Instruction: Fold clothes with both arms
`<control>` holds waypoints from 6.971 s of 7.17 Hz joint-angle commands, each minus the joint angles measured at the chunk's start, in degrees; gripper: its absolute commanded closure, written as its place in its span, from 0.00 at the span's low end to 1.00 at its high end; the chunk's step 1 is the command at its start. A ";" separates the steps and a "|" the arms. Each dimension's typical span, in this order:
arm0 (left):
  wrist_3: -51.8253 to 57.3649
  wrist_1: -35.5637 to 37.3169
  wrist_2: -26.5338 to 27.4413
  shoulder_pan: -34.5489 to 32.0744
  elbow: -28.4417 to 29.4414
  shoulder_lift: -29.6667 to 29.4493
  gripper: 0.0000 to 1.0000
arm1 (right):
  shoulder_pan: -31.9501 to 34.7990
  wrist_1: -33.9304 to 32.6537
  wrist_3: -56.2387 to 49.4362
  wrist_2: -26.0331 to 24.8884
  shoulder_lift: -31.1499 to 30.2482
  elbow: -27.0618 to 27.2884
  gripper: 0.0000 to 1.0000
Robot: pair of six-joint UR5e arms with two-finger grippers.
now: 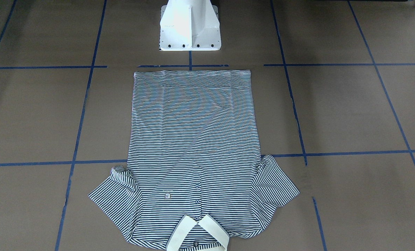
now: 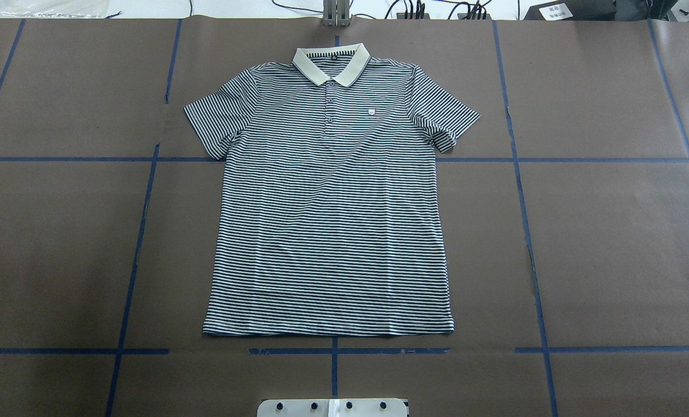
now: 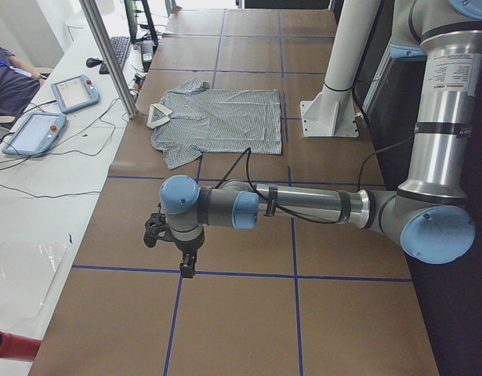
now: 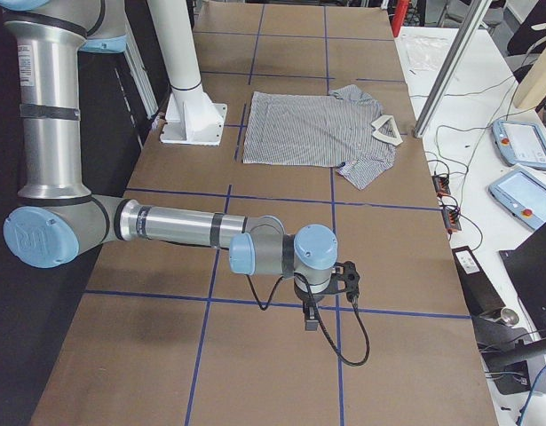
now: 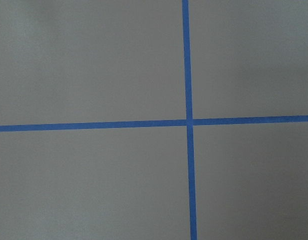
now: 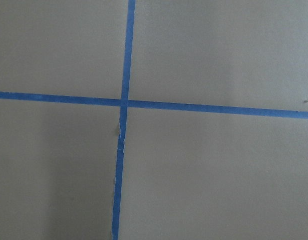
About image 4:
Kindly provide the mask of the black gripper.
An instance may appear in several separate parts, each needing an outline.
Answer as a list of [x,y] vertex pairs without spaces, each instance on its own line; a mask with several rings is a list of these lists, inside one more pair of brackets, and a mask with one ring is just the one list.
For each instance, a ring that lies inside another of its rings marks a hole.
[[297,282],[294,284],[294,291],[296,296],[302,302],[305,331],[316,331],[320,324],[318,314],[315,312],[318,298],[313,292],[305,285],[299,285]]

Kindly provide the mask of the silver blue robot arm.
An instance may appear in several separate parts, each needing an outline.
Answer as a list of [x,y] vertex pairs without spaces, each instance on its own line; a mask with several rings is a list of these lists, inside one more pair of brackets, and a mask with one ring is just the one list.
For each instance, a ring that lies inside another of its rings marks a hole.
[[123,2],[4,1],[2,8],[18,46],[28,167],[21,204],[4,220],[16,257],[52,268],[103,243],[135,239],[224,249],[235,273],[293,280],[305,328],[323,328],[318,303],[337,292],[337,240],[327,227],[289,235],[275,217],[148,206],[83,184],[77,55],[124,51]]

